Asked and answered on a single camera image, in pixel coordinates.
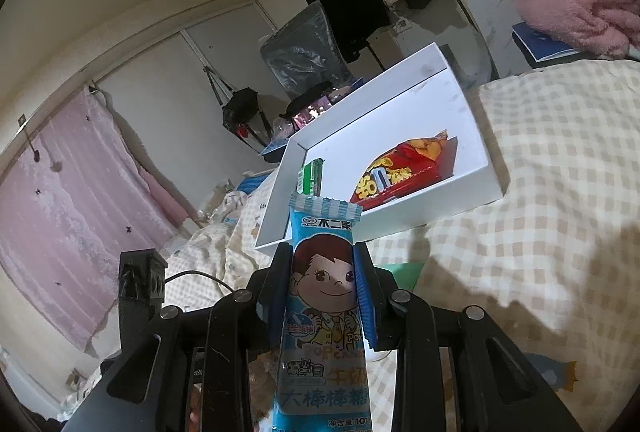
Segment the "mint green cream tube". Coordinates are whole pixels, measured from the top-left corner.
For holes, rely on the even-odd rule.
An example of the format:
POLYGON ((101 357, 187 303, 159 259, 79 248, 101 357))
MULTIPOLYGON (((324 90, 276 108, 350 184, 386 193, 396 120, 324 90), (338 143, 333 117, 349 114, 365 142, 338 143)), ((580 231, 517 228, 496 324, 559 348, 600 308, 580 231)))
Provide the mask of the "mint green cream tube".
POLYGON ((381 264, 376 267, 376 274, 383 290, 387 293, 393 290, 413 291, 423 267, 424 264, 420 262, 381 264))

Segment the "green wafer snack pack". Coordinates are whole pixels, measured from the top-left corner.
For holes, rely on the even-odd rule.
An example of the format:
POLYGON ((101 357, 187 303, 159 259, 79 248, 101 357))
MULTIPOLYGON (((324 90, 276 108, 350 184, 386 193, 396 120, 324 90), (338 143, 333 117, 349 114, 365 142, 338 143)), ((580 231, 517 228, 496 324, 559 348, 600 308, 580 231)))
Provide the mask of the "green wafer snack pack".
POLYGON ((323 160, 315 158, 306 163, 298 172, 296 192, 302 195, 319 197, 321 195, 323 160))

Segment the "blue cartoon lollipop pack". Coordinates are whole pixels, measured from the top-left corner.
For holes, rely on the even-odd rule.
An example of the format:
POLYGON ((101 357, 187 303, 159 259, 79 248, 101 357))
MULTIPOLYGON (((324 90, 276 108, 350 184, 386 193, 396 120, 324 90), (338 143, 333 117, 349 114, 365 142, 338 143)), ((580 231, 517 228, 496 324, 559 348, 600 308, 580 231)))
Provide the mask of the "blue cartoon lollipop pack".
POLYGON ((352 226, 361 209, 294 194, 292 259, 280 342, 275 431, 370 431, 352 226))

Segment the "red yellow snack bag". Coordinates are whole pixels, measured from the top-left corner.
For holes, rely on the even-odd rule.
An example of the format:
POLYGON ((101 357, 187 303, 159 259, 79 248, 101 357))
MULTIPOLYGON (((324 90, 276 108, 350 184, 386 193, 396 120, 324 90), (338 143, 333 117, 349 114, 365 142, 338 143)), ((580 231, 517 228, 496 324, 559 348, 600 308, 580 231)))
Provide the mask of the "red yellow snack bag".
POLYGON ((406 140, 370 163, 350 202, 367 211, 451 178, 457 149, 457 137, 447 131, 406 140))

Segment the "orange bread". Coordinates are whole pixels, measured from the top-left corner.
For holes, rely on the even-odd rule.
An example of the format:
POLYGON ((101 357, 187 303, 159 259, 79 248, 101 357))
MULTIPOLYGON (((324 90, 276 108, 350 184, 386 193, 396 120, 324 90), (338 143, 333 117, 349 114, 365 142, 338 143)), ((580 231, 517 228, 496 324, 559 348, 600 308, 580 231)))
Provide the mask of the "orange bread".
POLYGON ((250 413, 254 431, 272 429, 273 399, 277 389, 278 353, 259 355, 248 364, 250 413))

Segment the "pink curtain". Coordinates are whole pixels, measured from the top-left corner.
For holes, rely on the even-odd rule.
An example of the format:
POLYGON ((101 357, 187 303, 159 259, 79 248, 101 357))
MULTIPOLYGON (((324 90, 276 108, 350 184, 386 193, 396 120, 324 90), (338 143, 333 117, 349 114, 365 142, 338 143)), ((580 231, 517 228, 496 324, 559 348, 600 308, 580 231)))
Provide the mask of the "pink curtain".
POLYGON ((188 216, 138 165, 100 100, 77 93, 1 183, 1 265, 82 350, 111 309, 122 252, 163 248, 188 216))

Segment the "smartphone with lit screen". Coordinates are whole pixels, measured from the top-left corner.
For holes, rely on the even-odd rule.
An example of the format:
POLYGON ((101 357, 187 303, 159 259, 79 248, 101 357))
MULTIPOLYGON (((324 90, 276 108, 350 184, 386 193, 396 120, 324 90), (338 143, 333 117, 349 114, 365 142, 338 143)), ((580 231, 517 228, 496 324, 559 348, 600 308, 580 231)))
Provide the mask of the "smartphone with lit screen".
POLYGON ((343 97, 344 94, 339 90, 326 92, 318 97, 299 96, 299 98, 292 100, 288 104, 282 117, 291 121, 296 129, 303 129, 304 126, 318 119, 343 97))

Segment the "black bag on tripod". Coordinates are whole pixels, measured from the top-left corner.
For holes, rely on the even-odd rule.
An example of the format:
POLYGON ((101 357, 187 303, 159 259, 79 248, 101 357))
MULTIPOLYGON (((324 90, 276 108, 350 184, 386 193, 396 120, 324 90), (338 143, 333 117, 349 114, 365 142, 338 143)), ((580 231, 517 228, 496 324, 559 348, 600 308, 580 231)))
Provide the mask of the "black bag on tripod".
POLYGON ((232 88, 212 67, 205 65, 203 71, 221 109, 222 125, 249 148, 253 148, 251 140, 266 148, 273 132, 262 107, 259 106, 258 93, 252 88, 232 88), (252 121, 255 118, 262 122, 262 132, 265 136, 254 130, 252 121))

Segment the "white shallow cardboard box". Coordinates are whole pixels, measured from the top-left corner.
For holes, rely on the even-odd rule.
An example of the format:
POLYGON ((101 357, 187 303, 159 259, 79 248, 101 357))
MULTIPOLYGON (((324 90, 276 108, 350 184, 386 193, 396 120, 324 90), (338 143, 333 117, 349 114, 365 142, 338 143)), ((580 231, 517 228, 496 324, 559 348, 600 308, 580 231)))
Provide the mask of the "white shallow cardboard box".
POLYGON ((320 160, 320 194, 360 202, 358 240, 371 240, 490 204, 502 188, 484 138, 437 44, 406 57, 289 140, 256 248, 291 238, 298 174, 320 160))

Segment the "dark plastic wrapped panel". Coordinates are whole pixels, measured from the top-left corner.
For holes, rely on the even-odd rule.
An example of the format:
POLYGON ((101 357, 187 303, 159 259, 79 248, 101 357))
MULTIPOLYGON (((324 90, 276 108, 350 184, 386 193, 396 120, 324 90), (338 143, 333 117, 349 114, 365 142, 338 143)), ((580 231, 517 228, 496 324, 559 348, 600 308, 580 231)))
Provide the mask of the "dark plastic wrapped panel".
POLYGON ((259 51, 291 100, 323 82, 343 85, 352 80, 319 1, 273 33, 259 51))

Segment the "blue book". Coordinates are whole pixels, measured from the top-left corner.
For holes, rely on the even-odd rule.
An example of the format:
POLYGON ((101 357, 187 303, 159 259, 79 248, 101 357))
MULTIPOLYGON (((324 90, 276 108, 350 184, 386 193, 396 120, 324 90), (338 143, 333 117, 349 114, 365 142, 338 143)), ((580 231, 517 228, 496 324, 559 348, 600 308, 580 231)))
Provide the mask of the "blue book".
POLYGON ((576 48, 530 28, 525 22, 512 26, 512 36, 514 41, 521 45, 524 53, 536 64, 579 54, 576 48))

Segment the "pink fleece blanket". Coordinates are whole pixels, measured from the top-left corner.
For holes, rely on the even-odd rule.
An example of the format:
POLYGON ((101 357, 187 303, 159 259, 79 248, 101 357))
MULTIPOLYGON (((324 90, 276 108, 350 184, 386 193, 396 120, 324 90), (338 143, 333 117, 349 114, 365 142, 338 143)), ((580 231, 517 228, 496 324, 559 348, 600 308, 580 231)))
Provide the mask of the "pink fleece blanket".
POLYGON ((639 47, 639 0, 515 0, 522 21, 573 48, 624 58, 639 47))

